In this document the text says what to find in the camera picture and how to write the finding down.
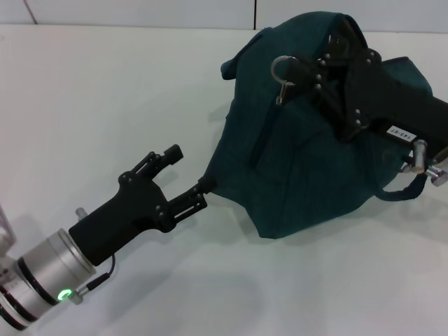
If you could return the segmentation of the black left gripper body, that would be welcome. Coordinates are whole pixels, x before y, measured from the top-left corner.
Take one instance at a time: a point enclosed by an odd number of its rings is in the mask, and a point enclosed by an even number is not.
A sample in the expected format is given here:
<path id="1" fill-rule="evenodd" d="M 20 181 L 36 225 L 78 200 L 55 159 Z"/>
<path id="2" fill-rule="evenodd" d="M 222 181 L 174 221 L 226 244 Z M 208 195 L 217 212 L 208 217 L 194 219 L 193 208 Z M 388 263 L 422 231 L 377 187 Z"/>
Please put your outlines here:
<path id="1" fill-rule="evenodd" d="M 69 235 L 87 260 L 99 265 L 140 233 L 162 231 L 156 207 L 165 202 L 151 178 L 126 173 L 116 195 L 72 226 Z"/>

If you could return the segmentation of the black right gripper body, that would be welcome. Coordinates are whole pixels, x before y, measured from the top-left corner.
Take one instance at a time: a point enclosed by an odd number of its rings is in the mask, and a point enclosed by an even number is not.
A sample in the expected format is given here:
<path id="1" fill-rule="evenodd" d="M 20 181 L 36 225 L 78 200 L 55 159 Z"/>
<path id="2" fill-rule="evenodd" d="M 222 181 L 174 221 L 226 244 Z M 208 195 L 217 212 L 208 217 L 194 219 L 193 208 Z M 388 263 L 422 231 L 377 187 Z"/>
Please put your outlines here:
<path id="1" fill-rule="evenodd" d="M 389 127 L 397 126 L 427 141 L 431 155 L 445 150 L 446 102 L 393 78 L 371 49 L 340 52 L 337 61 L 346 68 L 341 141 L 349 142 L 364 130 L 386 135 Z"/>

